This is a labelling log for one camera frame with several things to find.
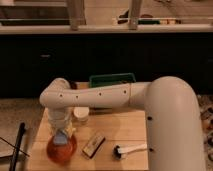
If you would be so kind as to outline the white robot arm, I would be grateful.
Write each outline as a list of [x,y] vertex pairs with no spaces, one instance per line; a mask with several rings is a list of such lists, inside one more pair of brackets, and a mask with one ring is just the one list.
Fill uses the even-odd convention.
[[178,77],[77,90],[56,78],[41,93],[40,103],[52,110],[71,106],[143,110],[150,171],[206,171],[198,100],[192,87]]

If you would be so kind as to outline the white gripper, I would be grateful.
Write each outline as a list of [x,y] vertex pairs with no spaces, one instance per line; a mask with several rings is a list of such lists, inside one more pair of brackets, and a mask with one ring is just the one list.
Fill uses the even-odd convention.
[[48,121],[53,135],[62,131],[66,136],[72,136],[73,125],[69,108],[48,109]]

